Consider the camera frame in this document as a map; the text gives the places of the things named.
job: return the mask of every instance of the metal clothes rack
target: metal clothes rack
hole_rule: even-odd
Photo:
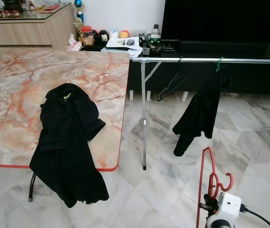
[[[218,62],[219,58],[156,58],[156,57],[137,57],[132,58],[133,62],[141,63],[141,88],[142,88],[142,115],[143,115],[143,170],[146,170],[146,99],[145,83],[153,76],[161,63],[207,63]],[[157,62],[151,72],[146,76],[145,64]],[[244,58],[223,58],[221,63],[249,63],[249,64],[270,64],[270,59],[244,59]]]

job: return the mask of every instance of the black tv screen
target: black tv screen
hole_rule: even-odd
[[[270,0],[166,0],[161,38],[270,42]]]

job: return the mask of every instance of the white wall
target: white wall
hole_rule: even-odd
[[[45,0],[58,3],[58,0]],[[82,0],[84,23],[93,29],[128,30],[131,35],[162,28],[165,0]]]

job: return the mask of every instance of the marble-patterned table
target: marble-patterned table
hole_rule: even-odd
[[[130,56],[113,52],[11,51],[0,56],[0,167],[29,168],[46,93],[81,87],[106,126],[89,142],[95,166],[118,166]]]

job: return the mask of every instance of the red jar lid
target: red jar lid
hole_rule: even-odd
[[[92,27],[90,27],[90,26],[82,26],[81,27],[81,31],[82,32],[91,32],[92,31]]]

